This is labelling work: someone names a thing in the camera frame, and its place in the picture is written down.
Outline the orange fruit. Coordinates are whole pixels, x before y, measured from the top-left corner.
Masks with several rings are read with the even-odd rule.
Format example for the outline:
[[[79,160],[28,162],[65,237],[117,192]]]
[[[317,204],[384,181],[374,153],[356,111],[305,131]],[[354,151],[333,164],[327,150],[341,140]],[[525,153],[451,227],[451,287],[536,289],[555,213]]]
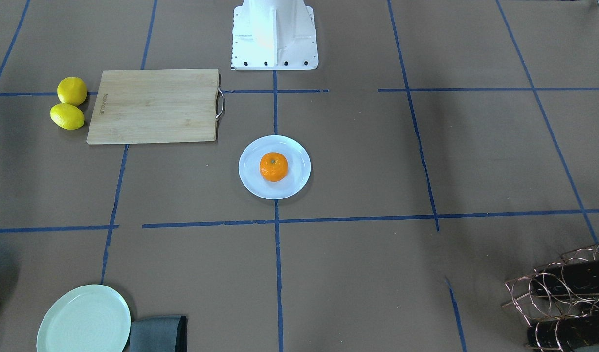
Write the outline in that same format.
[[[277,152],[266,153],[259,163],[259,171],[262,178],[268,182],[279,182],[288,174],[287,158]]]

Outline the light blue plate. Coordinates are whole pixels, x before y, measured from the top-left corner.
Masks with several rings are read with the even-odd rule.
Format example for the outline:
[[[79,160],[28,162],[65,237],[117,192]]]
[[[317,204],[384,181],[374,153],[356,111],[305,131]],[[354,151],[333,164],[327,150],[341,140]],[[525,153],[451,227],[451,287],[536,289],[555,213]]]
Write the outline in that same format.
[[[279,153],[288,161],[287,174],[277,182],[261,174],[261,159],[267,153]],[[238,162],[238,173],[247,190],[260,198],[279,200],[297,194],[309,180],[312,165],[308,152],[292,138],[269,135],[251,142]]]

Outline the pale green plate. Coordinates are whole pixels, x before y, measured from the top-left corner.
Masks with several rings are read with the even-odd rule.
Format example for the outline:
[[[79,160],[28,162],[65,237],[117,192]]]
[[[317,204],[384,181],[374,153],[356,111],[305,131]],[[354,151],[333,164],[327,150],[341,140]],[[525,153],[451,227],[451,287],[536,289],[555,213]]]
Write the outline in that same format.
[[[38,352],[122,352],[130,336],[130,310],[109,286],[85,285],[62,295],[44,315]]]

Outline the wooden cutting board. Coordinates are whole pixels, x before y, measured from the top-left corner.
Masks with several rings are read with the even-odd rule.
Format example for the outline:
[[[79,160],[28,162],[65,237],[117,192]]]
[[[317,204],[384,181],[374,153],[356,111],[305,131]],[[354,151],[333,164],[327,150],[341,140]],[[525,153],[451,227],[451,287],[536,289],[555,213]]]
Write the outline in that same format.
[[[105,70],[87,143],[191,143],[217,140],[225,98],[209,69]]]

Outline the dark folded cloth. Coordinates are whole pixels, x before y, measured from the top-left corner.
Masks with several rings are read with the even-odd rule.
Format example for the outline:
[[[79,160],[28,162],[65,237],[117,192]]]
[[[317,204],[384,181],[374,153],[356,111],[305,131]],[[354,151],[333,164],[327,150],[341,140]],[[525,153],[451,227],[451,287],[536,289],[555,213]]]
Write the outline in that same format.
[[[153,316],[130,326],[130,352],[187,351],[187,316]]]

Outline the yellow lemon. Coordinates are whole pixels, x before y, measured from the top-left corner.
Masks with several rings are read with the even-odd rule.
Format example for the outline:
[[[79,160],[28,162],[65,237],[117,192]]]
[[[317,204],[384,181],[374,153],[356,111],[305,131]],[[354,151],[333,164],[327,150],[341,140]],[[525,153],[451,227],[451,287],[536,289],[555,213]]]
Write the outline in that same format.
[[[84,103],[87,98],[87,85],[80,77],[66,77],[58,83],[56,95],[61,103],[77,107]]]
[[[85,122],[82,110],[69,103],[58,103],[51,107],[50,118],[58,127],[66,130],[80,129]]]

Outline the dark green wine bottle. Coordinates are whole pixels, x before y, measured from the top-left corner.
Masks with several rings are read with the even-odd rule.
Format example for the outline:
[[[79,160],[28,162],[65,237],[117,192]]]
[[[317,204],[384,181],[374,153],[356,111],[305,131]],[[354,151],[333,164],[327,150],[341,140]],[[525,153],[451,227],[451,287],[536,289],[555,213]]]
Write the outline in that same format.
[[[544,269],[532,279],[538,296],[599,296],[599,260]]]

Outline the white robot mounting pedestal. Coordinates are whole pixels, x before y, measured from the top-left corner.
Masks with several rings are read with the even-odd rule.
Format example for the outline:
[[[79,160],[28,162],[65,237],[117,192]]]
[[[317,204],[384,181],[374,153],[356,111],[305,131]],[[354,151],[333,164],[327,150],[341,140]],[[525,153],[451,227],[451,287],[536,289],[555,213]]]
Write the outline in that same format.
[[[232,70],[318,68],[315,15],[303,0],[244,0],[233,20]]]

